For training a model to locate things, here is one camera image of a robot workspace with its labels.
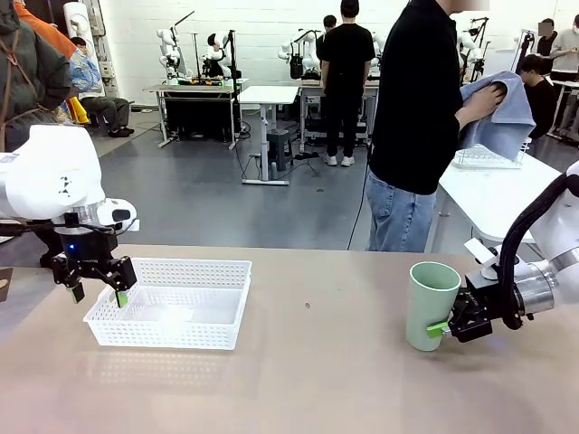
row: cup rim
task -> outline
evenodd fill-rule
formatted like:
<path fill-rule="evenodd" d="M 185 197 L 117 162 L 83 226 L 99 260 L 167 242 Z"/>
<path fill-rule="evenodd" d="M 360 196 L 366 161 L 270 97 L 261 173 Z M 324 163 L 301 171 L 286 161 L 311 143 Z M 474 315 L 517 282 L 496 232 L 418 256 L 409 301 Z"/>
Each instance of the cup rim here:
<path fill-rule="evenodd" d="M 423 283 L 419 282 L 419 281 L 414 277 L 414 275 L 413 275 L 414 269 L 415 269 L 416 267 L 419 267 L 419 266 L 422 266 L 422 265 L 427 265 L 427 264 L 439 265 L 439 266 L 442 266 L 442 267 L 444 267 L 444 268 L 446 268 L 446 269 L 449 269 L 449 270 L 452 271 L 452 272 L 456 275 L 456 277 L 459 279 L 459 283 L 458 283 L 455 287 L 447 288 L 447 289 L 437 289 L 437 288 L 427 287 L 427 286 L 424 285 Z M 410 268 L 410 279 L 412 280 L 412 282 L 414 282 L 416 285 L 420 286 L 421 288 L 429 289 L 430 291 L 436 291 L 436 292 L 450 292 L 450 291 L 454 291 L 454 290 L 456 290 L 457 288 L 460 288 L 460 285 L 462 284 L 462 276 L 459 274 L 459 272 L 458 272 L 456 269 L 454 269 L 453 267 L 451 267 L 451 266 L 449 266 L 449 265 L 443 264 L 443 263 L 441 263 L 441 262 L 436 262 L 436 261 L 433 261 L 433 260 L 426 260 L 426 261 L 424 261 L 424 262 L 418 262 L 417 264 L 414 264 L 414 265 Z"/>

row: gray coat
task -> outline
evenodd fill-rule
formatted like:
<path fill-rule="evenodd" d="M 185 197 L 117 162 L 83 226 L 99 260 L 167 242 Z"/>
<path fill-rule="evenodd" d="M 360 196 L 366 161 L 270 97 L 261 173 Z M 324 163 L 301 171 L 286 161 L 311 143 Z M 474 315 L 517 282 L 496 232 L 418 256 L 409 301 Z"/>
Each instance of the gray coat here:
<path fill-rule="evenodd" d="M 13 0 L 0 0 L 0 40 L 8 49 L 12 47 L 16 30 L 19 30 L 16 59 L 36 88 L 36 96 L 20 70 L 13 66 L 6 115 L 7 152 L 15 150 L 28 140 L 31 125 L 55 122 L 50 112 L 35 112 L 14 121 L 9 119 L 37 108 L 38 104 L 46 109 L 55 110 L 71 90 L 69 63 L 64 56 L 35 33 L 32 27 L 20 22 Z M 7 70 L 8 59 L 0 50 L 0 106 L 5 97 Z"/>

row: white plastic basket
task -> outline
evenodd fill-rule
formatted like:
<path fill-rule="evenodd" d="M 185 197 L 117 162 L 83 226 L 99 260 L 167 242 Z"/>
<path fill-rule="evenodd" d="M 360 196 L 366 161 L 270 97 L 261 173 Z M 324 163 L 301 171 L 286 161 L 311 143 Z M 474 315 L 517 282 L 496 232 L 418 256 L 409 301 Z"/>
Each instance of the white plastic basket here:
<path fill-rule="evenodd" d="M 106 287 L 84 317 L 100 345 L 232 350 L 252 263 L 132 259 L 137 284 L 119 309 Z"/>
<path fill-rule="evenodd" d="M 517 159 L 511 161 L 489 151 L 483 145 L 475 145 L 457 152 L 452 164 L 459 169 L 520 169 L 528 149 L 528 144 L 524 144 L 521 147 L 521 152 L 518 153 Z"/>

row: black hair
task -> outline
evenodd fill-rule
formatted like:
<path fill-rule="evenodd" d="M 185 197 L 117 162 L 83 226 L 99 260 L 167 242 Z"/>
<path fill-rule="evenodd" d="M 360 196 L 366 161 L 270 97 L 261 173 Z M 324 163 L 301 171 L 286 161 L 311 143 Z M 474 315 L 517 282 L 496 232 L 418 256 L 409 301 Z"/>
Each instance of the black hair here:
<path fill-rule="evenodd" d="M 337 19 L 334 15 L 328 15 L 324 18 L 324 27 L 336 27 Z"/>
<path fill-rule="evenodd" d="M 75 45 L 80 45 L 81 47 L 87 46 L 87 42 L 84 39 L 79 38 L 78 36 L 74 36 L 73 38 L 71 38 L 71 42 Z"/>
<path fill-rule="evenodd" d="M 540 58 L 539 56 L 535 56 L 535 54 L 529 54 L 521 62 L 521 70 L 524 72 L 534 71 L 537 74 L 540 74 L 544 68 L 543 63 L 544 63 L 543 59 Z"/>
<path fill-rule="evenodd" d="M 360 2 L 358 0 L 342 0 L 340 10 L 345 18 L 356 18 L 360 13 Z"/>

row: blue towel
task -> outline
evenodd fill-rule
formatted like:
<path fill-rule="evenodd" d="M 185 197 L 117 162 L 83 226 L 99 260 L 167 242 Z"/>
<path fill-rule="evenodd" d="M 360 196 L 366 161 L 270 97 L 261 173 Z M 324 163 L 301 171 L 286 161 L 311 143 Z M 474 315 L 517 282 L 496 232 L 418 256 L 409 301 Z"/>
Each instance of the blue towel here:
<path fill-rule="evenodd" d="M 536 126 L 521 78 L 505 71 L 467 84 L 460 88 L 460 93 L 466 101 L 477 90 L 498 81 L 507 86 L 507 96 L 494 114 L 465 127 L 459 149 L 483 145 L 495 154 L 515 160 L 525 139 Z"/>

